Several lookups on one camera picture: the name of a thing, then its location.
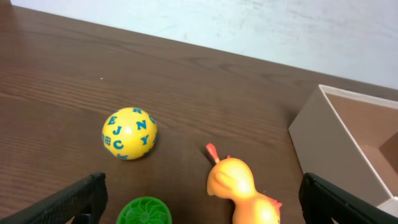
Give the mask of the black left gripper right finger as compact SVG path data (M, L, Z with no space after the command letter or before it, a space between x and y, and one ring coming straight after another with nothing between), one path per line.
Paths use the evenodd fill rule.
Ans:
M298 193L306 224L397 224L397 217L307 172Z

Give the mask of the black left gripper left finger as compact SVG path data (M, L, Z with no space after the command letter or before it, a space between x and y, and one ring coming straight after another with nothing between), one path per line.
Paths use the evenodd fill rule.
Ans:
M106 209L108 192L102 172L75 182L63 190L1 220L1 224L97 224Z

